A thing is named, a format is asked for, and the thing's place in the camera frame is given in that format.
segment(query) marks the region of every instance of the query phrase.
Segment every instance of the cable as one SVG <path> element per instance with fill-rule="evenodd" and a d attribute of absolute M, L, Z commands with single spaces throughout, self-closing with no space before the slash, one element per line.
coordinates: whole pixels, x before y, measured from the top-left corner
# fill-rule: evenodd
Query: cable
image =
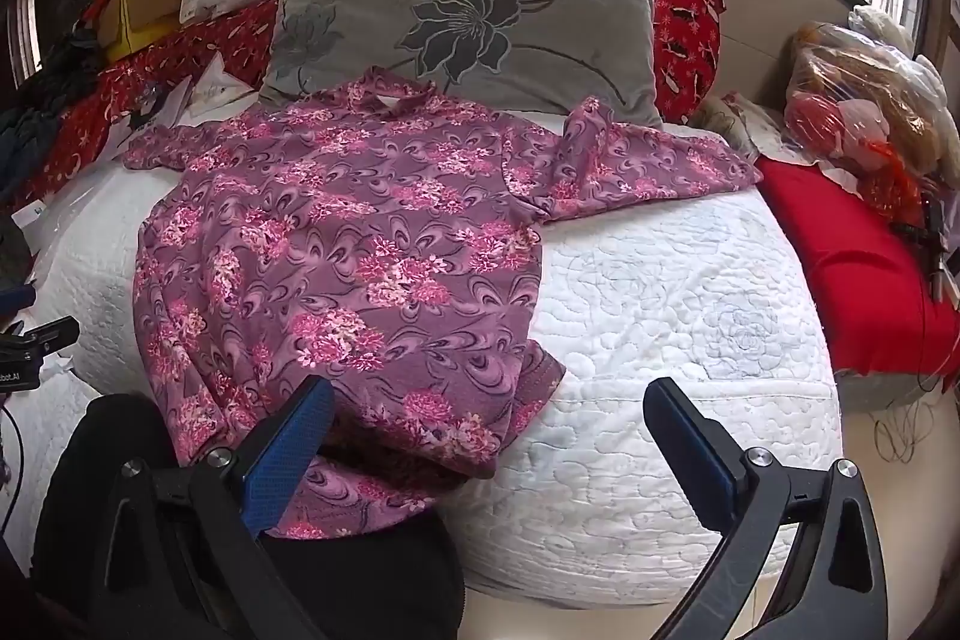
<path fill-rule="evenodd" d="M 20 487 L 23 485 L 24 453 L 23 435 L 20 433 L 20 427 L 16 425 L 16 420 L 13 419 L 13 415 L 9 410 L 7 410 L 6 407 L 0 407 L 0 410 L 3 411 L 7 418 L 10 418 L 10 422 L 13 424 L 13 431 L 16 432 L 16 443 L 20 447 L 20 468 L 17 471 L 18 474 L 16 476 L 16 488 L 13 490 L 13 499 L 11 500 L 10 506 L 7 509 L 7 515 L 4 516 L 3 524 L 0 525 L 0 537 L 2 537 L 7 533 L 7 525 L 10 523 L 11 515 L 13 515 L 13 508 L 16 507 L 16 501 L 20 498 Z"/>

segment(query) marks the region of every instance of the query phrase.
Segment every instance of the black fabric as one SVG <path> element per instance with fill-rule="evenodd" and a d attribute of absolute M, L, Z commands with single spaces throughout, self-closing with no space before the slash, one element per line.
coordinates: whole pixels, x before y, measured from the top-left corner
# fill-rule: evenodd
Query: black fabric
<path fill-rule="evenodd" d="M 88 612 L 95 532 L 120 466 L 176 465 L 157 406 L 144 397 L 90 403 L 51 478 L 32 560 L 37 592 Z M 433 510 L 387 530 L 331 540 L 260 538 L 287 587 L 330 640 L 455 640 L 463 574 Z"/>
<path fill-rule="evenodd" d="M 0 205 L 46 161 L 61 128 L 61 114 L 97 88 L 104 57 L 83 28 L 54 44 L 43 68 L 16 92 L 16 105 L 0 112 Z"/>

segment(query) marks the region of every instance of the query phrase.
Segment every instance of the yellow box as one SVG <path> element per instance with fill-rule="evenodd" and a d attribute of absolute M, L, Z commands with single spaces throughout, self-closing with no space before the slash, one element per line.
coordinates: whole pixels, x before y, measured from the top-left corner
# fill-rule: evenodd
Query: yellow box
<path fill-rule="evenodd" d="M 114 63 L 176 31 L 181 0 L 110 0 L 97 20 L 97 41 Z"/>

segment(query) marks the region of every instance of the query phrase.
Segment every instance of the flower print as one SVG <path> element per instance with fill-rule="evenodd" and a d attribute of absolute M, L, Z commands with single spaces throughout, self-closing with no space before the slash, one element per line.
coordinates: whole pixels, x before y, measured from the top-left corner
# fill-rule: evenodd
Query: flower print
<path fill-rule="evenodd" d="M 262 263 L 280 258 L 290 245 L 294 218 L 267 218 L 261 210 L 247 210 L 240 226 L 240 239 L 260 257 Z"/>
<path fill-rule="evenodd" d="M 520 19 L 518 0 L 430 0 L 414 4 L 414 28 L 397 47 L 416 52 L 416 76 L 440 66 L 450 80 L 482 64 L 494 73 L 510 52 L 503 29 Z"/>
<path fill-rule="evenodd" d="M 394 186 L 390 193 L 400 201 L 404 210 L 434 207 L 448 215 L 456 215 L 464 210 L 464 201 L 457 191 L 430 177 L 418 180 L 413 185 Z"/>
<path fill-rule="evenodd" d="M 320 363 L 345 363 L 370 372 L 383 366 L 379 351 L 383 335 L 368 328 L 357 313 L 334 308 L 323 313 L 301 313 L 291 321 L 291 331 L 302 342 L 298 361 L 311 369 Z"/>
<path fill-rule="evenodd" d="M 433 124 L 426 118 L 411 118 L 409 121 L 392 121 L 387 124 L 387 136 L 396 137 L 426 131 Z"/>
<path fill-rule="evenodd" d="M 480 273 L 501 266 L 514 271 L 522 269 L 533 260 L 534 248 L 539 244 L 539 235 L 532 228 L 514 229 L 506 220 L 484 223 L 479 234 L 467 228 L 454 236 L 469 246 L 469 267 Z"/>
<path fill-rule="evenodd" d="M 443 283 L 438 283 L 436 280 L 424 280 L 411 289 L 410 298 L 421 304 L 448 304 L 450 291 Z"/>
<path fill-rule="evenodd" d="M 253 362 L 253 370 L 256 372 L 256 379 L 262 383 L 262 381 L 265 381 L 267 376 L 270 375 L 272 363 L 274 362 L 274 352 L 272 352 L 265 342 L 258 342 L 256 345 L 253 345 L 250 358 Z"/>
<path fill-rule="evenodd" d="M 203 153 L 203 155 L 194 158 L 186 167 L 188 172 L 211 172 L 215 169 L 224 169 L 233 162 L 233 153 L 224 145 L 217 145 L 216 148 Z"/>
<path fill-rule="evenodd" d="M 449 290 L 431 275 L 448 270 L 434 255 L 426 259 L 402 258 L 393 242 L 373 238 L 374 255 L 357 265 L 355 275 L 367 283 L 367 298 L 375 307 L 402 307 L 413 300 L 426 305 L 446 304 Z"/>
<path fill-rule="evenodd" d="M 507 182 L 507 188 L 515 196 L 530 196 L 536 185 L 536 175 L 534 167 L 528 164 L 521 164 L 516 167 L 509 167 L 503 172 L 503 178 Z"/>
<path fill-rule="evenodd" d="M 371 499 L 373 501 L 384 501 L 394 495 L 394 492 L 384 485 L 381 480 L 377 480 L 376 477 L 362 477 L 358 480 L 357 493 L 364 499 Z"/>
<path fill-rule="evenodd" d="M 491 155 L 485 148 L 460 148 L 448 142 L 437 143 L 427 150 L 426 158 L 445 175 L 489 175 L 493 164 L 483 159 Z"/>
<path fill-rule="evenodd" d="M 500 438 L 487 429 L 476 413 L 457 422 L 450 437 L 456 456 L 483 463 L 500 449 Z"/>
<path fill-rule="evenodd" d="M 294 540 L 323 540 L 323 538 L 326 538 L 323 530 L 315 527 L 309 521 L 293 521 L 289 524 L 281 521 L 277 524 L 277 528 L 282 531 L 284 536 Z"/>
<path fill-rule="evenodd" d="M 210 189 L 213 196 L 222 194 L 224 191 L 239 191 L 241 194 L 254 196 L 260 193 L 257 186 L 250 185 L 243 177 L 236 175 L 216 175 L 213 178 L 213 187 Z"/>
<path fill-rule="evenodd" d="M 206 321 L 196 308 L 190 308 L 185 299 L 177 299 L 167 308 L 170 319 L 176 328 L 176 334 L 184 345 L 197 349 L 197 338 L 206 329 Z"/>
<path fill-rule="evenodd" d="M 403 411 L 411 418 L 438 423 L 453 415 L 450 403 L 434 391 L 410 391 L 403 397 Z"/>
<path fill-rule="evenodd" d="M 194 396 L 185 396 L 176 408 L 176 419 L 168 422 L 174 450 L 180 463 L 192 461 L 206 442 L 220 429 L 216 404 L 206 386 Z"/>
<path fill-rule="evenodd" d="M 243 282 L 240 260 L 232 250 L 219 250 L 210 265 L 213 276 L 210 279 L 210 292 L 218 304 L 233 307 L 237 303 L 237 289 Z"/>
<path fill-rule="evenodd" d="M 621 186 L 621 191 L 630 190 L 629 186 Z M 656 199 L 678 199 L 677 191 L 672 188 L 666 188 L 650 177 L 637 177 L 632 191 L 641 201 L 652 201 Z"/>
<path fill-rule="evenodd" d="M 545 404 L 545 402 L 531 402 L 514 408 L 510 416 L 510 431 L 519 434 L 530 426 L 530 422 L 536 418 L 536 414 L 544 408 Z"/>
<path fill-rule="evenodd" d="M 328 124 L 333 121 L 333 112 L 322 107 L 287 107 L 286 121 L 294 126 Z"/>
<path fill-rule="evenodd" d="M 133 299 L 139 299 L 150 280 L 160 276 L 160 262 L 146 248 L 141 247 L 136 254 L 136 267 L 133 271 Z"/>
<path fill-rule="evenodd" d="M 200 207 L 178 207 L 160 231 L 160 243 L 183 247 L 200 236 Z"/>
<path fill-rule="evenodd" d="M 310 191 L 313 206 L 310 208 L 310 220 L 323 220 L 330 215 L 337 218 L 357 218 L 360 215 L 376 213 L 376 207 L 366 201 L 357 201 L 353 196 L 336 196 L 326 191 Z"/>
<path fill-rule="evenodd" d="M 362 128 L 331 131 L 318 139 L 320 144 L 317 150 L 321 153 L 336 153 L 337 155 L 363 152 L 370 146 L 365 140 L 371 138 L 371 136 L 373 136 L 373 132 Z"/>

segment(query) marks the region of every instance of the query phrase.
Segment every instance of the purple floral shirt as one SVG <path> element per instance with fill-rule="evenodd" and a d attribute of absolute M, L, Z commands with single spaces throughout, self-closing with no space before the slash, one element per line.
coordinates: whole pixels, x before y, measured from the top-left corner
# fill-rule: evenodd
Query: purple floral shirt
<path fill-rule="evenodd" d="M 491 477 L 539 413 L 563 367 L 527 338 L 536 225 L 760 177 L 595 98 L 559 137 L 378 70 L 275 113 L 157 128 L 125 164 L 184 171 L 140 230 L 133 280 L 181 463 L 236 446 L 307 375 L 333 382 L 333 429 L 273 530 L 307 538 Z"/>

